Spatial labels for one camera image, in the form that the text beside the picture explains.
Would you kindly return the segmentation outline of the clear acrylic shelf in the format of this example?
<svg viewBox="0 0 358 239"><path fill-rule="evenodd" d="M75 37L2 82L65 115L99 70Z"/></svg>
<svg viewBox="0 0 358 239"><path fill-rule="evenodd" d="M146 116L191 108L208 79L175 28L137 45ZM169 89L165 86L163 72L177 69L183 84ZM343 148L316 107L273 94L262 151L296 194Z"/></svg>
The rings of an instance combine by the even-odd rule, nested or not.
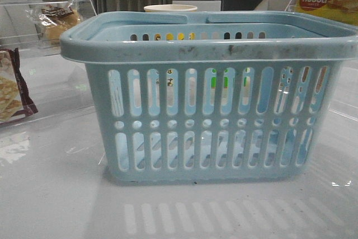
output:
<svg viewBox="0 0 358 239"><path fill-rule="evenodd" d="M52 46L44 41L38 27L26 16L27 9L38 4L55 2L65 1L1 0L1 49L18 48L22 57L58 53L59 45ZM92 0L77 2L78 12L82 15L83 21L96 14Z"/></svg>
<svg viewBox="0 0 358 239"><path fill-rule="evenodd" d="M291 7L312 12L318 9L357 12L357 0L294 0Z"/></svg>

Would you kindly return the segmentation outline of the clear acrylic shelf left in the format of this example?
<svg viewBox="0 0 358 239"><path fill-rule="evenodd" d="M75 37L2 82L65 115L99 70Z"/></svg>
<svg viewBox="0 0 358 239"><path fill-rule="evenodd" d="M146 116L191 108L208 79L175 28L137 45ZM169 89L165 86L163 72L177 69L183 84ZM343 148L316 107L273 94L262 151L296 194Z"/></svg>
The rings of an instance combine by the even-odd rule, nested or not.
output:
<svg viewBox="0 0 358 239"><path fill-rule="evenodd" d="M59 45L52 46L44 41L38 27L26 16L27 9L38 4L55 2L65 1L1 0L1 49L18 48L22 57L58 53ZM96 14L92 0L77 2L78 12L82 15L83 21Z"/></svg>

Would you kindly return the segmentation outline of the light blue plastic basket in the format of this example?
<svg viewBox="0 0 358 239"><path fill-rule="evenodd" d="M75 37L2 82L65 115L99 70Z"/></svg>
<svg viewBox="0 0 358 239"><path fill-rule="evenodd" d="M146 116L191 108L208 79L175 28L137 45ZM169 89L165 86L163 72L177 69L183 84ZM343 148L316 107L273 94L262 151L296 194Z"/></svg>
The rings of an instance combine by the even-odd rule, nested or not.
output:
<svg viewBox="0 0 358 239"><path fill-rule="evenodd" d="M60 36L119 181L304 171L357 27L304 13L107 12Z"/></svg>

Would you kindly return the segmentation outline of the bread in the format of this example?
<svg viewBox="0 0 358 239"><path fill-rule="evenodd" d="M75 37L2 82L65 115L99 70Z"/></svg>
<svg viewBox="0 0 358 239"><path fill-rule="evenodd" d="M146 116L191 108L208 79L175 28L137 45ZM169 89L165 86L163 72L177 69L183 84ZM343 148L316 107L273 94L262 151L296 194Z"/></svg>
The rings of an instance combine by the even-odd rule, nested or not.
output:
<svg viewBox="0 0 358 239"><path fill-rule="evenodd" d="M83 21L77 0L38 4L26 10L27 18L41 33L41 38L52 46L59 45L60 35Z"/></svg>

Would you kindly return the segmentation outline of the brown cracker snack package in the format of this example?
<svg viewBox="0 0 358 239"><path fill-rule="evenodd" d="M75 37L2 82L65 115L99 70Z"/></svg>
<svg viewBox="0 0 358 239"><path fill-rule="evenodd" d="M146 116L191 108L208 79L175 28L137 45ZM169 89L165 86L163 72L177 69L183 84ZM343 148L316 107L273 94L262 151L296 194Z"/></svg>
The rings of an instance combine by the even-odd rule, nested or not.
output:
<svg viewBox="0 0 358 239"><path fill-rule="evenodd" d="M1 124L38 113L20 71L18 49L1 50Z"/></svg>

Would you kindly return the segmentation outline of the cream paper cup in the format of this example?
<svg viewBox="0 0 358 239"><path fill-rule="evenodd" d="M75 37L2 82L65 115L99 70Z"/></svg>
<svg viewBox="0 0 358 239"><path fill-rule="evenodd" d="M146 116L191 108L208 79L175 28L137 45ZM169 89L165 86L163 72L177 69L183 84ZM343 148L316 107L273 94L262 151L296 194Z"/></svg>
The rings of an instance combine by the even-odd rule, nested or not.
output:
<svg viewBox="0 0 358 239"><path fill-rule="evenodd" d="M197 7L185 4L158 4L144 7L145 12L194 12Z"/></svg>

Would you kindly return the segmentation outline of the clear acrylic shelf right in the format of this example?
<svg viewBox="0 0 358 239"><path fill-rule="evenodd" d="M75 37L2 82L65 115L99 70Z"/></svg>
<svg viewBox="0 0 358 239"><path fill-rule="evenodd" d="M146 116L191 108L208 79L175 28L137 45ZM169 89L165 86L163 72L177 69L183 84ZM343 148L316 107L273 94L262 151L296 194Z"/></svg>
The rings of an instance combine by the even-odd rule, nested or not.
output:
<svg viewBox="0 0 358 239"><path fill-rule="evenodd" d="M318 9L357 12L357 0L294 0L291 7L312 12Z"/></svg>

